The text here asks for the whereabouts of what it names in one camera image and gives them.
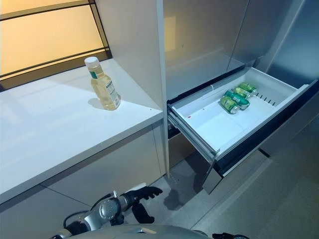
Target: soda can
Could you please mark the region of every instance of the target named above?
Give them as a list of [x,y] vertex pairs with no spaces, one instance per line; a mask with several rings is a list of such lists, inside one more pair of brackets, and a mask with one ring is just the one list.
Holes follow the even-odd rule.
[[247,82],[243,82],[239,85],[239,87],[245,91],[248,91],[249,93],[253,95],[257,95],[258,91],[257,88]]
[[246,100],[241,95],[233,92],[232,90],[228,90],[224,94],[225,96],[229,96],[233,101],[235,101],[241,110],[247,109],[247,107],[250,105],[249,101]]
[[236,94],[239,94],[240,96],[244,97],[247,100],[252,97],[252,95],[248,91],[245,91],[244,89],[238,86],[233,89],[233,92],[235,92]]
[[235,113],[237,113],[239,111],[239,106],[229,96],[223,96],[220,99],[220,104],[223,106],[223,108],[227,112],[229,112],[231,114],[235,114]]

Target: floor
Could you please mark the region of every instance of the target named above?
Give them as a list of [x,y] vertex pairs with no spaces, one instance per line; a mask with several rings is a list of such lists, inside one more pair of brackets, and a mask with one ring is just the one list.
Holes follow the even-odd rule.
[[[208,195],[200,187],[205,168],[192,154],[152,186],[163,193],[143,201],[157,224],[212,233],[228,232],[251,239],[318,238],[319,118],[270,158],[239,177],[227,175]],[[190,165],[197,166],[195,171]],[[132,213],[127,223],[136,223]]]

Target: black grip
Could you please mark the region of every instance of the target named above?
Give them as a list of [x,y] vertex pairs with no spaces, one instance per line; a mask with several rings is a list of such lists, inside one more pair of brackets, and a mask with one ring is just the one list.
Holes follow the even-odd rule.
[[155,218],[148,215],[145,207],[141,203],[134,204],[132,206],[132,212],[136,220],[141,224],[151,224],[155,221]]
[[128,201],[128,208],[135,203],[139,203],[140,199],[144,198],[148,200],[150,197],[154,198],[163,191],[157,187],[142,187],[138,190],[129,191],[122,194]]

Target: bottle cap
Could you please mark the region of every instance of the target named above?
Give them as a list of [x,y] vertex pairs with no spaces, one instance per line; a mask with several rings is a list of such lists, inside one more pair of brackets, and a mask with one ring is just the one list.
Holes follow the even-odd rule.
[[99,59],[95,56],[85,58],[84,62],[85,65],[90,68],[97,67],[100,65]]

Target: white shelf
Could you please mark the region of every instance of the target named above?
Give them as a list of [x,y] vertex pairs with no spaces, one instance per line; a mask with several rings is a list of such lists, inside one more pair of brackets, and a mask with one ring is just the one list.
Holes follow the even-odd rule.
[[0,203],[162,119],[114,59],[101,62],[122,102],[106,111],[86,67],[0,93]]

